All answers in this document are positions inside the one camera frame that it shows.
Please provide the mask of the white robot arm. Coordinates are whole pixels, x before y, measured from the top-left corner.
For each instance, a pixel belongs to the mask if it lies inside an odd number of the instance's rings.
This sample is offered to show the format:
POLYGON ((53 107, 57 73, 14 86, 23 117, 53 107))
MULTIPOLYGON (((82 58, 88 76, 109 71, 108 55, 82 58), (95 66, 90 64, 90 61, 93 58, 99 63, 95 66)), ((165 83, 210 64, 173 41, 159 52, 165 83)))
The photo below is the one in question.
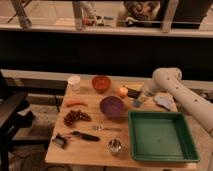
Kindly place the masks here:
POLYGON ((158 68, 133 98, 144 102, 158 92, 166 91, 213 137, 213 104, 185 87, 180 82, 181 78, 182 72, 179 68, 158 68))

